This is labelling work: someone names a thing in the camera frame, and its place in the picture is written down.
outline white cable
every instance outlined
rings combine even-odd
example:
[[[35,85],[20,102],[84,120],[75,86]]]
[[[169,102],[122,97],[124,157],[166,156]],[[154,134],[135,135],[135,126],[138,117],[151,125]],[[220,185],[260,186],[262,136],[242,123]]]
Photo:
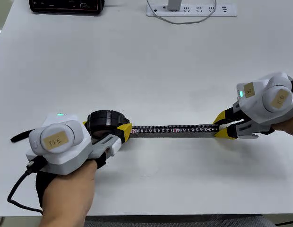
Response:
[[[163,20],[163,21],[165,21],[165,22],[167,22],[167,23],[173,24],[173,25],[187,25],[187,24],[197,24],[197,23],[201,23],[201,22],[207,20],[208,18],[210,18],[210,16],[216,11],[216,8],[217,8],[217,0],[214,0],[214,10],[213,10],[208,16],[206,16],[205,18],[203,18],[203,19],[201,19],[201,20],[198,20],[198,21],[190,21],[190,22],[173,22],[173,21],[167,20],[167,19],[165,19],[165,18],[163,18],[163,17],[161,17],[161,16],[158,16],[158,15],[154,12],[154,10],[152,9],[152,7],[151,7],[149,1],[146,0],[146,2],[147,2],[147,4],[148,4],[148,6],[150,7],[150,9],[152,10],[152,13],[155,15],[155,17],[157,17],[158,19]]]

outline gray floor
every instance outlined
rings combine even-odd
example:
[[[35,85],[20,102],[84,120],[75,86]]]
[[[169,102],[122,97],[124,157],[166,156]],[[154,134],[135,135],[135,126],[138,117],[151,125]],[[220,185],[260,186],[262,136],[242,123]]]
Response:
[[[13,0],[0,0],[0,33],[4,26],[6,17],[9,13]],[[286,222],[293,220],[293,214],[268,214],[265,215],[274,223]],[[37,227],[40,217],[6,217],[4,218],[2,227]]]
[[[273,223],[281,223],[293,220],[293,214],[267,214],[264,215]],[[38,227],[40,217],[5,217],[0,227]]]

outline measuring tape blade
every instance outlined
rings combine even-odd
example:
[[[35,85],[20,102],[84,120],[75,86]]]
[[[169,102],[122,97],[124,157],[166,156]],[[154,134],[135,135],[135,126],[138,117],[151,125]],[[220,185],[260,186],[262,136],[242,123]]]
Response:
[[[219,132],[219,125],[155,125],[133,126],[131,138],[211,138]]]

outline black cable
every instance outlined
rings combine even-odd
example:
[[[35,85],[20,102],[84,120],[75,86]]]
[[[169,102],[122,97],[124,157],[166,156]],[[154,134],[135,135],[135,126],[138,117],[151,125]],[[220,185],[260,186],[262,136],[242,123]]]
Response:
[[[14,193],[17,190],[17,188],[19,187],[19,185],[23,182],[23,180],[27,176],[29,176],[31,173],[37,173],[42,168],[44,168],[47,165],[47,163],[48,163],[47,160],[43,156],[36,156],[35,158],[33,158],[29,162],[29,164],[27,165],[27,170],[24,172],[23,175],[21,175],[19,180],[15,183],[15,185],[11,189],[11,192],[8,195],[7,201],[9,203],[12,203],[13,205],[19,207],[19,208],[22,208],[22,209],[25,209],[25,210],[30,210],[30,211],[36,211],[36,212],[39,212],[39,213],[43,214],[43,211],[40,210],[40,209],[27,207],[25,205],[20,204],[19,202],[16,202],[15,200],[12,199],[12,196],[14,195]]]
[[[293,224],[293,221],[287,221],[287,222],[279,223],[279,224],[276,224],[276,226],[286,226],[286,225],[290,225],[290,224]]]
[[[20,204],[19,202],[16,202],[15,200],[12,199],[12,196],[14,195],[16,189],[19,187],[19,185],[22,183],[22,181],[31,174],[31,172],[29,172],[28,170],[25,171],[25,173],[19,178],[19,180],[15,183],[15,185],[13,186],[13,188],[11,189],[10,194],[8,195],[7,201],[9,203],[14,204],[15,206],[25,209],[25,210],[30,210],[30,211],[36,211],[36,212],[40,212],[41,214],[43,214],[42,210],[39,209],[35,209],[35,208],[31,208],[31,207],[27,207],[25,205]]]

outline white desk surface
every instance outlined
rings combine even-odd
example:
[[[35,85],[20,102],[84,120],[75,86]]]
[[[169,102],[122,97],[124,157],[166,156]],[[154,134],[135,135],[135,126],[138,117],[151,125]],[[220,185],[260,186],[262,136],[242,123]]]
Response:
[[[100,17],[34,15],[16,0],[0,36],[0,216],[38,215],[6,202],[28,149],[9,139],[48,112],[211,123],[237,83],[293,76],[293,0],[237,4],[237,18],[174,26],[146,17],[144,0],[107,0]],[[132,139],[96,184],[90,215],[293,213],[293,137]],[[34,176],[15,199],[39,207]]]

